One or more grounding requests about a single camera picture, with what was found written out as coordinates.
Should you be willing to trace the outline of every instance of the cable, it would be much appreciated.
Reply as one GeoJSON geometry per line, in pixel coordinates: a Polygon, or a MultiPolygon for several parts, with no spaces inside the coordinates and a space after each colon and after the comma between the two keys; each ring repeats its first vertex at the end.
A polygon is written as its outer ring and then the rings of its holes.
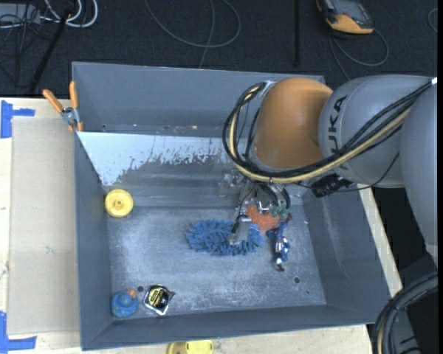
{"type": "Polygon", "coordinates": [[[278,182],[278,183],[297,183],[307,178],[318,176],[334,167],[348,161],[349,159],[355,157],[357,154],[363,152],[370,146],[376,144],[377,140],[384,135],[387,135],[390,131],[396,129],[396,127],[403,121],[405,116],[408,114],[411,106],[415,102],[415,99],[424,90],[430,88],[437,82],[437,78],[433,78],[426,84],[418,87],[415,91],[412,91],[407,96],[404,96],[395,103],[384,108],[381,112],[376,114],[371,118],[364,126],[356,132],[356,134],[335,154],[330,157],[320,160],[314,164],[308,165],[306,167],[281,171],[281,172],[265,172],[259,170],[258,168],[253,168],[246,161],[243,161],[236,155],[236,120],[238,119],[238,113],[241,107],[249,103],[254,96],[259,93],[260,90],[266,87],[267,83],[259,83],[255,86],[247,89],[238,99],[235,108],[230,113],[227,118],[225,125],[223,127],[223,144],[227,151],[229,157],[235,163],[235,166],[242,172],[246,177],[251,178],[256,181],[262,182],[278,182]],[[371,127],[380,117],[387,114],[389,111],[396,109],[396,111],[390,115],[387,119],[377,125],[377,127],[372,130],[368,135],[364,136],[362,139],[360,137],[365,133],[365,131],[371,127]]]}
{"type": "Polygon", "coordinates": [[[236,19],[237,19],[237,21],[238,21],[238,28],[237,28],[237,30],[236,30],[235,35],[234,35],[231,39],[229,39],[228,41],[225,41],[225,42],[223,42],[223,43],[221,43],[221,44],[197,44],[197,43],[194,43],[194,42],[191,42],[191,41],[186,41],[185,39],[180,38],[179,36],[173,34],[173,33],[172,33],[169,29],[167,29],[167,28],[162,24],[162,22],[161,22],[161,21],[160,21],[155,15],[154,15],[153,11],[152,11],[151,8],[149,7],[148,0],[144,0],[145,5],[146,5],[146,7],[148,8],[148,12],[149,12],[149,14],[150,14],[151,17],[156,21],[156,23],[161,27],[162,30],[164,30],[164,31],[165,31],[167,34],[169,34],[172,38],[174,38],[174,39],[176,39],[176,40],[178,40],[178,41],[180,41],[180,42],[182,42],[182,43],[184,43],[184,44],[187,44],[187,45],[189,45],[189,46],[194,46],[194,47],[203,48],[203,49],[216,49],[216,48],[219,48],[219,47],[227,46],[227,45],[231,44],[232,42],[234,42],[235,39],[237,39],[237,37],[239,36],[239,33],[240,33],[240,31],[241,31],[241,19],[240,19],[240,17],[239,17],[238,12],[237,12],[236,9],[235,9],[235,7],[234,7],[232,4],[230,4],[227,0],[220,0],[220,1],[223,2],[223,3],[225,3],[225,4],[226,4],[226,5],[227,5],[227,6],[233,11],[233,13],[234,13],[235,16],[236,16],[236,19]]]}
{"type": "MultiPolygon", "coordinates": [[[[213,6],[213,0],[208,0],[210,2],[210,8],[212,8],[212,25],[210,27],[210,34],[207,39],[207,46],[210,45],[210,42],[212,41],[213,31],[215,30],[215,7],[213,6]]],[[[204,54],[202,55],[202,59],[200,59],[199,68],[202,67],[202,64],[205,60],[205,55],[207,54],[208,47],[204,48],[204,54]]]]}
{"type": "MultiPolygon", "coordinates": [[[[76,20],[80,14],[82,13],[82,1],[81,0],[76,0],[78,3],[78,11],[71,17],[69,17],[66,20],[66,25],[69,27],[77,27],[77,28],[85,28],[85,27],[90,27],[91,25],[93,25],[98,17],[98,3],[97,0],[92,0],[92,4],[94,7],[94,15],[92,16],[92,19],[89,22],[83,23],[83,24],[74,24],[73,21],[76,20]]],[[[53,10],[49,0],[44,0],[44,3],[46,4],[48,10],[51,12],[51,14],[55,17],[54,18],[49,18],[46,16],[41,16],[41,19],[46,20],[46,21],[51,21],[51,22],[55,22],[55,23],[59,23],[61,20],[61,17],[53,10]]]]}
{"type": "MultiPolygon", "coordinates": [[[[397,153],[397,154],[395,155],[395,157],[392,159],[392,162],[389,164],[388,168],[387,168],[387,169],[385,170],[385,172],[382,174],[382,176],[381,176],[377,181],[375,181],[374,183],[369,184],[368,186],[364,186],[364,187],[355,187],[354,189],[347,189],[347,190],[334,190],[334,192],[356,192],[356,191],[359,191],[359,190],[370,189],[371,187],[376,186],[378,183],[380,183],[380,182],[381,182],[381,181],[387,176],[387,174],[389,173],[389,171],[391,170],[391,168],[393,167],[394,163],[396,162],[396,160],[397,160],[398,158],[399,158],[399,154],[397,153]]],[[[317,188],[315,188],[315,187],[310,187],[310,186],[304,185],[304,184],[302,184],[301,182],[298,182],[297,185],[298,185],[298,186],[305,187],[305,188],[307,188],[307,189],[312,189],[312,190],[317,189],[317,188]]]]}
{"type": "Polygon", "coordinates": [[[333,50],[333,46],[332,46],[332,42],[334,44],[336,44],[337,48],[350,60],[352,60],[353,62],[360,64],[361,66],[368,66],[368,67],[375,67],[375,66],[380,66],[382,64],[384,64],[387,59],[389,58],[389,46],[387,45],[387,41],[385,40],[384,36],[379,32],[379,30],[374,29],[374,32],[381,38],[382,42],[384,43],[384,47],[385,47],[385,55],[384,58],[376,63],[366,63],[363,62],[361,60],[358,60],[356,58],[353,58],[350,54],[348,54],[338,43],[337,39],[333,36],[332,32],[330,32],[330,36],[329,36],[329,41],[330,41],[330,49],[332,50],[333,56],[335,58],[335,60],[338,63],[338,66],[341,68],[341,71],[343,72],[343,74],[346,76],[346,78],[349,80],[350,77],[346,74],[344,68],[341,66],[336,54],[334,53],[333,50]]]}
{"type": "Polygon", "coordinates": [[[431,26],[431,28],[433,29],[433,31],[438,34],[438,29],[432,24],[431,22],[431,16],[435,13],[438,12],[438,8],[433,8],[430,12],[428,12],[428,16],[427,16],[427,20],[428,20],[428,24],[431,26]]]}
{"type": "Polygon", "coordinates": [[[393,354],[395,350],[391,336],[399,313],[437,291],[438,271],[433,271],[404,287],[391,298],[377,317],[371,332],[374,354],[393,354]]]}

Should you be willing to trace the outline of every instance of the white cable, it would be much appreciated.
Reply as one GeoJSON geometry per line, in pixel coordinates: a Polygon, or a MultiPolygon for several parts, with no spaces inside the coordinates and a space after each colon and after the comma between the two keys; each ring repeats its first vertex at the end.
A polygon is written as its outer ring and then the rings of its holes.
{"type": "MultiPolygon", "coordinates": [[[[61,17],[53,10],[51,4],[49,3],[49,0],[44,0],[44,2],[46,3],[46,6],[49,9],[49,11],[57,18],[57,20],[54,20],[54,19],[48,18],[48,17],[41,17],[41,19],[58,23],[61,20],[61,17]]],[[[89,22],[86,22],[85,24],[72,23],[72,21],[74,21],[82,13],[82,2],[80,0],[77,0],[77,2],[79,5],[78,11],[72,17],[70,17],[66,20],[66,25],[69,27],[80,27],[80,28],[90,27],[91,25],[93,25],[94,22],[96,22],[97,17],[98,17],[97,0],[92,0],[92,3],[94,5],[94,15],[93,15],[92,19],[89,22]]]]}

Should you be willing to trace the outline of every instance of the blue toy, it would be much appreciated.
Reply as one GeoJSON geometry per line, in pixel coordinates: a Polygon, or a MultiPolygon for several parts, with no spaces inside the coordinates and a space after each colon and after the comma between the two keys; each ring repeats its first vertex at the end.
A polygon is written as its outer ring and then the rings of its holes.
{"type": "Polygon", "coordinates": [[[263,246],[264,238],[259,234],[256,224],[250,225],[248,238],[238,245],[230,245],[228,235],[233,229],[232,221],[204,220],[192,223],[192,228],[186,234],[192,249],[206,251],[218,256],[246,255],[256,251],[256,247],[263,246]]]}
{"type": "Polygon", "coordinates": [[[118,319],[133,315],[137,309],[138,300],[135,290],[120,291],[111,298],[111,312],[118,319]]]}
{"type": "Polygon", "coordinates": [[[284,236],[284,230],[291,219],[292,216],[288,214],[286,220],[279,224],[278,228],[266,232],[266,236],[274,241],[275,264],[280,271],[285,270],[282,263],[288,260],[287,253],[289,253],[290,244],[284,236]]]}

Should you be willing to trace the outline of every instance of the blue tape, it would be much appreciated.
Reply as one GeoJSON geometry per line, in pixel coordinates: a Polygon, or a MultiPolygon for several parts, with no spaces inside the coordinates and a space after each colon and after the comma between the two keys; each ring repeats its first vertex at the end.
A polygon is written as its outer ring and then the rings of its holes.
{"type": "Polygon", "coordinates": [[[7,314],[0,311],[0,354],[7,354],[11,350],[30,350],[36,345],[36,336],[28,339],[8,339],[7,314]]]}
{"type": "Polygon", "coordinates": [[[21,108],[13,110],[13,104],[5,100],[1,101],[0,138],[10,138],[12,136],[12,118],[16,116],[34,117],[34,109],[21,108]]]}

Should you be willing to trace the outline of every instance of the orange object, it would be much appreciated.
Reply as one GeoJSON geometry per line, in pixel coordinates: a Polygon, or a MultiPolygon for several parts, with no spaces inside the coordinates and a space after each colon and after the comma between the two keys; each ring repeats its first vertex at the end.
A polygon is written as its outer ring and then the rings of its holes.
{"type": "Polygon", "coordinates": [[[136,291],[135,291],[135,290],[133,290],[132,288],[130,288],[129,290],[126,290],[126,292],[127,292],[128,294],[130,294],[131,297],[132,297],[133,299],[136,299],[136,291]]]}
{"type": "Polygon", "coordinates": [[[43,96],[49,101],[52,107],[60,114],[63,112],[64,107],[56,98],[54,93],[52,93],[49,89],[43,89],[43,96]]]}
{"type": "MultiPolygon", "coordinates": [[[[64,112],[64,107],[62,106],[62,104],[59,102],[59,100],[56,98],[56,96],[49,90],[49,89],[43,89],[43,96],[49,101],[49,103],[52,105],[52,107],[59,113],[62,114],[64,112]]],[[[72,105],[72,109],[75,110],[75,115],[73,116],[74,118],[78,118],[79,115],[77,114],[78,112],[78,107],[79,107],[79,99],[78,99],[78,95],[77,95],[77,89],[75,88],[75,81],[71,81],[69,83],[69,96],[71,99],[71,105],[72,105]]],[[[68,117],[68,123],[69,123],[69,131],[70,132],[74,132],[74,121],[71,120],[71,116],[68,117]]],[[[75,130],[76,131],[83,131],[83,122],[75,122],[75,130]]]]}
{"type": "Polygon", "coordinates": [[[75,89],[75,81],[69,83],[69,96],[71,97],[71,104],[74,109],[79,107],[79,99],[77,96],[77,90],[75,89]]]}
{"type": "Polygon", "coordinates": [[[318,121],[333,91],[307,77],[276,83],[261,104],[253,148],[269,167],[303,167],[323,159],[318,146],[318,121]]]}
{"type": "Polygon", "coordinates": [[[269,231],[279,225],[279,217],[275,218],[270,213],[261,214],[258,207],[250,204],[246,206],[246,215],[251,218],[251,223],[257,224],[260,231],[269,231]]]}

